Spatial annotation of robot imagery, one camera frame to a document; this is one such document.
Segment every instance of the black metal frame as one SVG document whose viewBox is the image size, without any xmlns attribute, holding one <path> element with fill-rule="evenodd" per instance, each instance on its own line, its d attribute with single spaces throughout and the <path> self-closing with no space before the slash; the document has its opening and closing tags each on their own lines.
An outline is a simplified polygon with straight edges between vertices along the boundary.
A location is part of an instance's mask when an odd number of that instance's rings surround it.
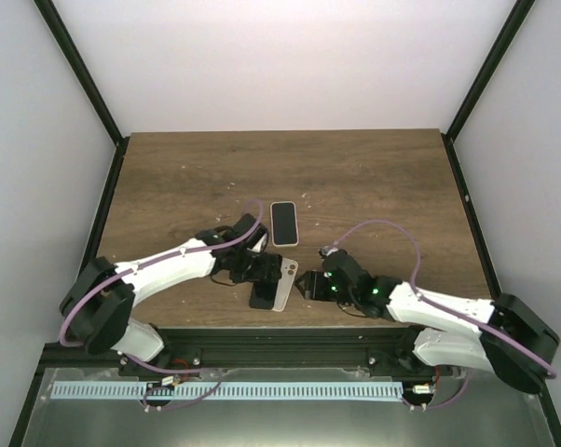
<svg viewBox="0 0 561 447">
<path fill-rule="evenodd" d="M 59 16 L 57 8 L 51 0 L 34 0 L 39 11 L 47 22 L 55 40 L 69 61 L 75 75 L 86 91 L 96 113 L 102 120 L 106 131 L 111 136 L 116 147 L 115 156 L 109 170 L 106 185 L 96 218 L 92 226 L 89 242 L 84 252 L 82 268 L 97 254 L 103 234 L 106 217 L 116 188 L 116 182 L 121 171 L 124 155 L 127 150 L 129 137 L 123 138 L 115 120 L 111 116 L 100 91 L 94 84 L 86 64 L 75 48 L 74 41 Z M 446 134 L 443 134 L 446 154 L 455 178 L 458 192 L 481 265 L 486 276 L 490 294 L 496 297 L 500 287 L 496 271 L 490 260 L 486 242 L 482 235 L 477 215 L 473 208 L 472 199 L 463 178 L 458 163 L 455 140 L 464 124 L 472 113 L 491 76 L 496 71 L 500 60 L 506 53 L 514 36 L 521 27 L 535 0 L 517 0 L 508 19 L 504 23 L 499 35 L 490 49 L 484 64 L 473 81 L 462 105 Z M 369 366 L 371 353 L 386 344 L 394 344 L 395 337 L 402 335 L 400 328 L 380 329 L 311 329 L 311 330 L 167 330 L 166 335 L 182 343 L 196 346 L 202 351 L 202 364 L 217 367 L 238 366 L 303 366 L 304 362 L 310 366 L 327 367 L 361 367 Z M 274 361 L 269 352 L 274 353 Z M 119 366 L 119 357 L 115 353 L 102 356 L 87 356 L 81 349 L 62 348 L 57 344 L 45 346 L 40 362 L 28 392 L 28 396 L 21 411 L 10 445 L 21 445 L 25 430 L 34 407 L 36 394 L 40 387 L 42 376 L 46 368 L 115 368 Z M 376 374 L 392 375 L 389 365 L 376 366 Z M 554 437 L 556 446 L 561 447 L 561 425 L 556 415 L 554 404 L 547 387 L 540 394 L 540 402 L 548 425 Z"/>
</svg>

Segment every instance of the wooden table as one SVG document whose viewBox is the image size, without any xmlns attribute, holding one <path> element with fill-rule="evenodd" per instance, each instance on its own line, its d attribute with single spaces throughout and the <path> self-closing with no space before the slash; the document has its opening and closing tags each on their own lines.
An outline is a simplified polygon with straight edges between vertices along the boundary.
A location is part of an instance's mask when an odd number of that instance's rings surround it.
<svg viewBox="0 0 561 447">
<path fill-rule="evenodd" d="M 436 129 L 133 134 L 99 254 L 116 263 L 164 251 L 199 230 L 233 224 L 253 197 L 267 207 L 297 205 L 299 246 L 268 250 L 297 260 L 298 276 L 320 268 L 318 249 L 354 224 L 385 218 L 417 239 L 420 287 L 489 297 Z M 264 222 L 269 228 L 268 209 Z M 414 264 L 410 243 L 387 226 L 368 226 L 342 246 L 371 274 L 408 278 Z M 391 324 L 305 301 L 295 288 L 284 312 L 253 310 L 251 287 L 187 281 L 143 302 L 134 317 L 185 327 Z"/>
</svg>

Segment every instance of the white wall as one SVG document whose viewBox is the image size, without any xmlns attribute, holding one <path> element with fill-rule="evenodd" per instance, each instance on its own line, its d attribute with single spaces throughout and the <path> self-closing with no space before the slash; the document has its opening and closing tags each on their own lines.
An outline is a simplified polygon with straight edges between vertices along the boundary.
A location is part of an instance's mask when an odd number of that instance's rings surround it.
<svg viewBox="0 0 561 447">
<path fill-rule="evenodd" d="M 122 132 L 446 130 L 513 0 L 57 0 Z"/>
<path fill-rule="evenodd" d="M 34 2 L 0 2 L 0 446 L 56 340 L 112 153 Z"/>
<path fill-rule="evenodd" d="M 503 289 L 561 336 L 561 0 L 536 2 L 456 146 Z M 554 365 L 561 418 L 561 347 Z"/>
</svg>

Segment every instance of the phone screen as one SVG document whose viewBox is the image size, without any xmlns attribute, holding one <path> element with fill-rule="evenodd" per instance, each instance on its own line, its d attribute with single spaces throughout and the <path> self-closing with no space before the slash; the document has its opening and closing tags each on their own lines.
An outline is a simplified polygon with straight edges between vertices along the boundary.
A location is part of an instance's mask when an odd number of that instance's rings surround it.
<svg viewBox="0 0 561 447">
<path fill-rule="evenodd" d="M 293 202 L 275 202 L 270 205 L 272 218 L 272 244 L 275 247 L 295 246 L 297 235 L 297 213 Z"/>
</svg>

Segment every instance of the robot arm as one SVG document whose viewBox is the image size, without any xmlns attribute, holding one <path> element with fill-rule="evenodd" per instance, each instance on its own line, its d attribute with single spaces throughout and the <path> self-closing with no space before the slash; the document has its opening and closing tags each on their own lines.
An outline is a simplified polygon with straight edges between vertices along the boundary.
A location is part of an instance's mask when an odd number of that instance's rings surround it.
<svg viewBox="0 0 561 447">
<path fill-rule="evenodd" d="M 62 301 L 64 317 L 105 279 L 131 273 L 83 305 L 71 320 L 69 331 L 89 354 L 113 349 L 142 361 L 154 360 L 165 348 L 157 327 L 130 317 L 133 307 L 143 300 L 181 282 L 221 270 L 228 270 L 235 283 L 279 280 L 282 258 L 261 252 L 267 243 L 267 229 L 261 224 L 240 244 L 216 249 L 221 243 L 245 235 L 254 224 L 255 218 L 244 214 L 233 227 L 200 232 L 178 247 L 147 258 L 118 264 L 104 258 L 91 261 Z"/>
<path fill-rule="evenodd" d="M 296 281 L 296 287 L 306 299 L 353 305 L 368 318 L 417 325 L 409 328 L 397 349 L 403 365 L 410 369 L 420 364 L 476 368 L 493 372 L 523 392 L 541 391 L 547 371 L 482 329 L 497 329 L 550 363 L 560 340 L 517 297 L 503 293 L 496 301 L 470 300 L 418 290 L 433 303 L 477 323 L 472 324 L 428 304 L 414 293 L 411 284 L 399 278 L 372 277 L 344 250 L 322 250 L 321 255 L 323 271 L 307 272 Z"/>
<path fill-rule="evenodd" d="M 233 227 L 200 232 L 179 247 L 141 260 L 91 261 L 60 306 L 70 321 L 69 333 L 89 354 L 114 349 L 167 366 L 171 353 L 158 328 L 131 318 L 132 308 L 159 291 L 221 270 L 228 271 L 234 283 L 278 282 L 282 257 L 263 252 L 267 230 L 255 223 L 251 214 L 245 214 Z M 246 236 L 251 228 L 255 230 Z M 307 272 L 296 287 L 306 299 L 353 305 L 368 318 L 415 325 L 395 350 L 403 366 L 411 370 L 420 365 L 477 368 L 494 372 L 526 393 L 541 391 L 547 376 L 543 366 L 486 331 L 497 328 L 535 357 L 552 361 L 560 342 L 557 334 L 517 297 L 502 294 L 490 302 L 420 291 L 433 303 L 468 317 L 465 320 L 428 304 L 399 278 L 372 277 L 344 250 L 334 247 L 322 250 L 321 255 L 322 271 Z M 102 291 L 90 296 L 97 286 Z"/>
</svg>

